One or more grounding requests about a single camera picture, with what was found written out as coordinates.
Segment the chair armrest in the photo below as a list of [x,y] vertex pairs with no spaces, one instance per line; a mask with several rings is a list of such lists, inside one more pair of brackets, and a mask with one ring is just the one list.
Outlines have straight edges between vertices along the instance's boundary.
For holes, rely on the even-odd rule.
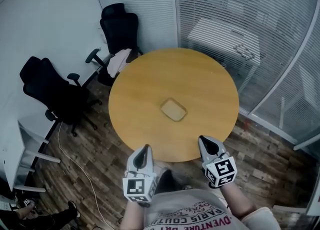
[[58,118],[55,117],[55,115],[52,112],[50,112],[49,110],[45,111],[45,117],[51,122],[58,120]]
[[93,59],[95,61],[97,61],[99,63],[100,66],[102,66],[103,68],[106,68],[106,64],[101,60],[100,57],[97,56],[97,53],[100,51],[99,48],[95,48],[90,54],[89,56],[86,58],[85,62],[87,64],[89,64]]
[[80,75],[77,73],[69,73],[69,75],[67,76],[67,78],[69,80],[73,80],[75,82],[75,84],[79,87],[81,87],[80,83],[78,82]]

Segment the wooden floor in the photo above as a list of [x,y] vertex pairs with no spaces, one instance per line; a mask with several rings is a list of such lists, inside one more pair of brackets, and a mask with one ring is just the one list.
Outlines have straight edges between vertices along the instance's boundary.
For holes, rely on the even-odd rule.
[[[66,209],[67,201],[72,200],[81,212],[81,230],[92,230],[94,226],[117,229],[127,203],[122,191],[122,177],[132,150],[120,140],[110,122],[108,87],[93,80],[88,88],[103,102],[103,105],[95,105],[87,113],[98,130],[93,130],[83,121],[76,129],[78,136],[73,137],[71,127],[63,124],[59,139],[64,151],[90,176],[100,211],[111,228],[102,223],[85,174],[59,149],[60,125],[53,132],[45,153],[60,158],[61,163],[39,160],[33,178],[37,187],[45,186],[47,189],[40,195],[40,206],[48,213]],[[279,136],[241,115],[224,145],[236,160],[238,174],[235,182],[257,206],[271,208],[277,204],[303,207],[308,204],[317,176],[314,159],[293,151],[290,144]],[[199,159],[180,163],[156,161],[155,164],[156,172],[164,167],[171,168],[182,184],[208,189],[223,199],[219,190],[208,187]],[[282,229],[305,230],[315,219],[274,209],[272,212]]]

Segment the white cloth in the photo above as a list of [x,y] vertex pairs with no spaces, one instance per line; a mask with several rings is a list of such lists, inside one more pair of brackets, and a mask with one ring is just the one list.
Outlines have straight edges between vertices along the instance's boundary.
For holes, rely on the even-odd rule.
[[126,63],[126,60],[130,52],[130,48],[122,49],[117,54],[115,54],[114,57],[110,59],[110,62],[107,66],[107,70],[112,78],[114,78],[118,72],[120,73],[128,64]]
[[280,230],[270,209],[240,221],[213,193],[199,189],[156,194],[144,213],[144,230]]

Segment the white cable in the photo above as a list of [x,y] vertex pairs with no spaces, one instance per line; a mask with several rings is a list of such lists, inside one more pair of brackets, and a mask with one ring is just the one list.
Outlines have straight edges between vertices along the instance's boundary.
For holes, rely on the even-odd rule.
[[85,172],[85,170],[84,170],[83,168],[81,168],[81,166],[80,166],[78,163],[76,163],[76,161],[75,161],[74,159],[72,159],[70,156],[68,156],[68,155],[65,153],[65,151],[63,151],[63,149],[62,149],[61,146],[60,146],[60,130],[61,130],[62,124],[63,124],[63,122],[61,122],[61,125],[60,125],[60,128],[59,128],[59,132],[58,132],[58,144],[59,144],[59,148],[60,148],[60,150],[62,151],[62,153],[63,153],[67,158],[69,158],[71,161],[73,161],[73,162],[83,171],[83,173],[85,174],[85,176],[88,178],[88,180],[89,180],[89,182],[90,182],[90,184],[91,184],[91,187],[92,187],[92,191],[93,191],[93,193],[94,193],[94,198],[95,198],[96,207],[98,208],[98,211],[99,211],[99,213],[100,213],[100,215],[101,215],[101,218],[103,219],[104,223],[105,223],[108,227],[114,229],[111,225],[109,225],[109,224],[106,222],[104,216],[102,216],[102,213],[100,212],[99,205],[98,205],[98,200],[97,200],[97,195],[96,195],[94,186],[92,185],[91,179],[88,177],[88,175],[87,175],[87,173]]

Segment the black office chair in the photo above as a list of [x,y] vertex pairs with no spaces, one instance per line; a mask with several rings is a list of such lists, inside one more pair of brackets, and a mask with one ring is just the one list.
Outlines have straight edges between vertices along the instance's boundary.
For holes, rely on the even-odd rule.
[[126,13],[123,3],[115,3],[105,7],[101,13],[101,28],[104,32],[110,56],[104,63],[98,56],[99,49],[94,49],[85,60],[90,63],[95,59],[101,66],[98,81],[104,85],[112,86],[116,77],[112,78],[107,70],[109,60],[119,51],[131,49],[131,53],[126,59],[127,63],[132,62],[138,57],[138,53],[143,54],[137,44],[137,33],[139,20],[134,13]]
[[99,99],[87,102],[89,91],[79,84],[79,75],[70,73],[67,78],[76,85],[69,84],[56,72],[48,58],[40,60],[32,56],[23,66],[20,77],[24,83],[23,92],[47,106],[45,116],[50,121],[72,125],[71,133],[77,136],[75,128],[81,118],[88,121],[94,130],[97,126],[84,114]]

